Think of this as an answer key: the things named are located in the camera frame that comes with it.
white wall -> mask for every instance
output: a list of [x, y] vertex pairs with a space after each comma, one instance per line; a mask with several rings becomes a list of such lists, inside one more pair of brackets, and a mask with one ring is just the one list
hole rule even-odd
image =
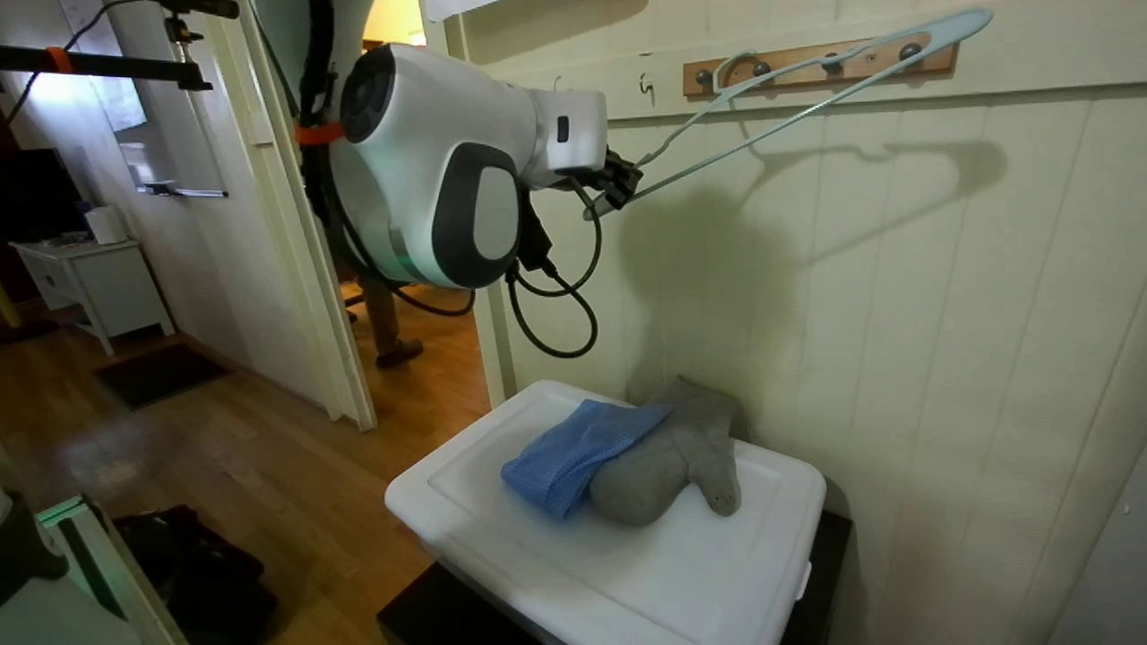
[[[505, 0], [452, 42], [500, 80], [604, 88], [609, 145], [633, 158], [689, 111], [682, 61], [941, 8]], [[745, 438], [819, 465], [856, 530], [832, 620], [844, 645], [1045, 641], [1147, 438], [1147, 67], [1141, 38], [1104, 35], [1147, 8], [993, 8], [957, 80], [878, 88], [609, 216], [589, 360], [536, 354], [497, 290], [479, 318], [510, 392], [554, 375], [642, 403], [689, 373], [745, 404]], [[647, 174], [774, 119], [718, 119]], [[573, 201], [536, 209], [578, 271]], [[528, 312], [554, 343], [583, 333], [578, 309]]]
[[[197, 18], [206, 42], [193, 61], [212, 94], [191, 94], [227, 201], [138, 196], [118, 158], [94, 80], [40, 74], [13, 121], [22, 145], [62, 148], [94, 201], [114, 204], [142, 241], [174, 327], [212, 350], [323, 404], [331, 416], [374, 424], [360, 404], [359, 360], [332, 295], [327, 246], [300, 213], [294, 153], [279, 119], [267, 119], [240, 23]], [[58, 45], [69, 26], [58, 4], [0, 8], [0, 42]], [[3, 74], [3, 111], [25, 74]]]

black cable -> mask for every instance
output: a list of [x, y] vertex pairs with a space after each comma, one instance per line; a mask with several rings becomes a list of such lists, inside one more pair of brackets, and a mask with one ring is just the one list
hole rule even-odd
[[[138, 0], [106, 0], [81, 27], [76, 27], [76, 31], [69, 35], [65, 50], [73, 50], [89, 27], [98, 27], [101, 18], [105, 18], [111, 8], [118, 8], [118, 4], [138, 4]], [[28, 103], [35, 80], [40, 80], [40, 73], [32, 73], [32, 74], [25, 80], [22, 98], [13, 98], [13, 109], [10, 109], [7, 119], [3, 119], [7, 124], [10, 124], [10, 121], [22, 113], [22, 109]]]
[[[590, 219], [590, 225], [596, 225], [596, 250], [590, 250], [590, 257], [589, 257], [589, 264], [583, 264], [583, 271], [573, 281], [573, 287], [571, 290], [579, 290], [596, 271], [599, 271], [599, 257], [601, 257], [601, 219], [596, 216], [596, 201], [583, 193], [583, 186], [578, 183], [578, 180], [571, 180], [571, 186], [573, 186], [573, 193], [579, 196], [579, 204], [583, 204], [583, 216]], [[565, 299], [571, 290], [543, 290], [543, 287], [533, 287], [528, 276], [519, 276], [519, 284], [529, 290], [529, 295], [536, 295], [536, 299]]]
[[332, 4], [307, 0], [307, 26], [307, 59], [298, 80], [298, 124], [304, 130], [323, 121], [331, 99]]
[[564, 350], [564, 348], [543, 343], [543, 339], [533, 333], [533, 327], [528, 321], [528, 314], [523, 314], [523, 309], [519, 309], [519, 301], [515, 301], [519, 270], [510, 264], [510, 270], [505, 270], [505, 287], [510, 287], [510, 309], [513, 309], [515, 327], [528, 333], [528, 339], [529, 339], [536, 350], [543, 350], [543, 354], [552, 354], [552, 360], [579, 360], [579, 354], [589, 354], [589, 350], [599, 343], [599, 314], [596, 314], [596, 309], [590, 309], [552, 264], [543, 264], [542, 271], [543, 271], [549, 281], [554, 281], [554, 284], [564, 287], [564, 295], [571, 295], [571, 299], [579, 305], [579, 312], [583, 312], [583, 318], [589, 318], [589, 339], [583, 339], [579, 348], [573, 348], [573, 350]]

white plastic bin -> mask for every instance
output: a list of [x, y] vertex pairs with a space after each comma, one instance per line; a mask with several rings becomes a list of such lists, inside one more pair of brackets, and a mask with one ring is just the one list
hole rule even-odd
[[733, 440], [743, 510], [713, 516], [694, 489], [647, 526], [578, 510], [549, 518], [500, 485], [500, 463], [590, 392], [542, 380], [388, 489], [388, 510], [500, 606], [558, 641], [780, 641], [811, 572], [825, 478]]

electrical cord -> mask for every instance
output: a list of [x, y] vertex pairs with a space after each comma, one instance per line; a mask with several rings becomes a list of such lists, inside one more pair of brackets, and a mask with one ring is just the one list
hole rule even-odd
[[571, 295], [571, 299], [579, 305], [579, 312], [583, 312], [583, 318], [589, 318], [589, 339], [583, 339], [579, 348], [573, 348], [573, 350], [564, 350], [564, 348], [543, 343], [543, 339], [533, 333], [533, 327], [528, 321], [523, 305], [519, 305], [519, 299], [515, 299], [519, 270], [510, 264], [510, 270], [505, 270], [505, 290], [510, 290], [510, 309], [513, 309], [515, 327], [528, 333], [528, 339], [529, 339], [536, 350], [543, 350], [543, 354], [552, 354], [552, 360], [579, 360], [579, 354], [589, 354], [589, 350], [599, 343], [599, 314], [596, 314], [596, 309], [590, 309], [549, 263], [542, 264], [542, 271], [543, 271], [549, 281], [554, 281], [554, 284], [564, 287], [564, 295]]
[[533, 287], [528, 276], [519, 276], [519, 284], [523, 284], [529, 295], [536, 295], [536, 299], [564, 299], [565, 290], [579, 290], [579, 287], [599, 271], [601, 246], [604, 246], [604, 241], [601, 241], [601, 219], [596, 216], [596, 201], [583, 193], [583, 186], [579, 186], [578, 180], [565, 180], [565, 183], [571, 183], [571, 190], [579, 196], [583, 216], [589, 216], [589, 223], [596, 225], [596, 250], [590, 250], [583, 271], [573, 281], [573, 287], [543, 290], [543, 287]]
[[[118, 8], [118, 4], [138, 4], [138, 0], [106, 0], [81, 27], [76, 27], [76, 31], [69, 35], [69, 42], [65, 42], [62, 50], [73, 50], [73, 45], [76, 45], [89, 27], [98, 27], [101, 18], [105, 18], [111, 8]], [[35, 80], [40, 80], [40, 73], [32, 73], [32, 74], [25, 80], [13, 109], [10, 109], [7, 119], [3, 119], [7, 124], [10, 124], [10, 121], [22, 113], [22, 109], [28, 103]]]
[[[578, 180], [565, 180], [565, 186], [579, 196], [579, 204], [589, 209], [589, 219], [596, 225], [596, 250], [590, 250], [590, 263], [589, 270], [579, 271], [579, 281], [565, 284], [558, 276], [558, 270], [549, 263], [549, 238], [536, 223], [536, 213], [528, 204], [523, 209], [523, 225], [519, 225], [519, 250], [515, 250], [515, 263], [505, 270], [505, 290], [510, 290], [510, 309], [513, 309], [513, 318], [515, 327], [528, 333], [528, 339], [552, 354], [552, 360], [579, 360], [589, 354], [596, 343], [599, 343], [599, 314], [596, 309], [579, 299], [579, 287], [590, 281], [590, 271], [599, 270], [599, 257], [601, 257], [601, 223], [590, 216], [590, 196], [583, 193], [583, 186]], [[542, 270], [552, 284], [558, 284], [558, 290], [543, 290], [543, 287], [533, 287], [529, 281], [523, 281], [523, 270]], [[523, 314], [523, 305], [519, 305], [519, 287], [529, 290], [533, 299], [573, 299], [573, 305], [583, 312], [589, 318], [589, 339], [579, 348], [552, 348], [543, 343], [533, 327], [528, 321]]]

blue cloth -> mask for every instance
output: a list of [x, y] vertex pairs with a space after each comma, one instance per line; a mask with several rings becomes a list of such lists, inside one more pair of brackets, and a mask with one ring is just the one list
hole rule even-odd
[[549, 516], [565, 518], [590, 478], [639, 444], [665, 408], [619, 408], [601, 403], [579, 403], [571, 420], [543, 431], [515, 457], [500, 465], [500, 480]]

